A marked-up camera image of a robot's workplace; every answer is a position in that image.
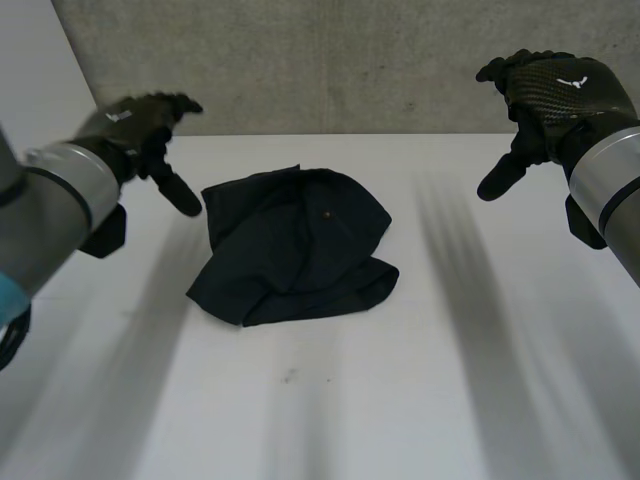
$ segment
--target black glove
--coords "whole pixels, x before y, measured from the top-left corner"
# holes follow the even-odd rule
[[[504,95],[509,119],[518,124],[511,152],[478,187],[483,200],[502,196],[534,164],[560,163],[568,180],[589,148],[619,130],[640,125],[616,76],[592,58],[520,50],[506,60],[492,60],[476,80],[494,82]],[[570,195],[565,206],[571,232],[593,248],[606,247]]]
[[[91,115],[70,143],[104,160],[120,185],[135,175],[151,177],[180,212],[194,217],[202,205],[164,157],[176,123],[185,113],[200,112],[202,107],[183,94],[127,97]]]

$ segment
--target white table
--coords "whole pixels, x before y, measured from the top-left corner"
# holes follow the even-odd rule
[[[559,168],[475,197],[510,139],[177,139],[170,161],[198,190],[297,163],[352,176],[393,218],[375,256],[400,269],[395,291],[362,314],[233,328],[184,295],[210,254],[206,216],[181,218],[138,181],[126,248],[73,257],[0,375],[0,478],[640,474],[640,294],[609,251],[569,234]],[[474,330],[478,343],[425,247],[418,199],[434,182],[463,192],[500,285],[505,323]]]

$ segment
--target gray wall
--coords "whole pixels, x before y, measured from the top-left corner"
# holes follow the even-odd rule
[[[509,132],[495,56],[608,63],[640,104],[638,0],[54,0],[91,90],[183,90],[183,134]]]

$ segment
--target black cloth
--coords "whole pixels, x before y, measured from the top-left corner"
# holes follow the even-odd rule
[[[202,192],[213,256],[187,292],[251,326],[331,317],[384,301],[398,269],[372,258],[391,216],[353,179],[292,167]]]

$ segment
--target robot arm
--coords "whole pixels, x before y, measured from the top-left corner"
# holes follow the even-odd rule
[[[571,172],[569,191],[640,286],[640,127],[588,149]]]
[[[126,98],[94,113],[68,142],[16,161],[0,131],[0,329],[80,249],[104,257],[124,244],[122,185],[150,176],[182,213],[197,197],[164,161],[172,129],[200,105],[185,95]]]
[[[504,95],[518,133],[478,187],[495,200],[535,164],[562,165],[571,232],[611,248],[640,285],[640,121],[614,73],[592,58],[521,50],[476,79]]]

